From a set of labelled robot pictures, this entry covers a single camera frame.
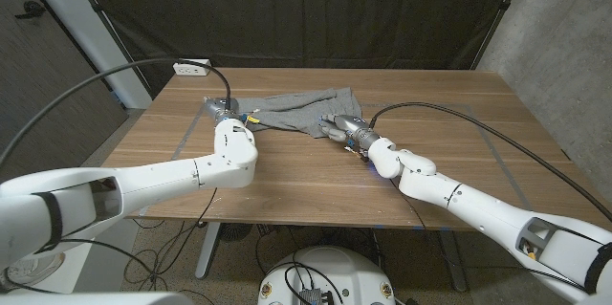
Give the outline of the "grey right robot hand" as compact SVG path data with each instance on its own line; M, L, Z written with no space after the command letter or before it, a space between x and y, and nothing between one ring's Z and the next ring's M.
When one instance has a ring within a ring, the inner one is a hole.
M381 136L362 118L326 114L319 118L322 133L336 142L346 142L354 150L367 150Z

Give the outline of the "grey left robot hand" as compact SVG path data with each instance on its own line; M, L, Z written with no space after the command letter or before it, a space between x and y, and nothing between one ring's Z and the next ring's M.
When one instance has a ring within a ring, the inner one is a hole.
M214 119L215 124L222 120L236 119L245 121L246 115L239 113L239 102L236 98L204 98L205 111Z

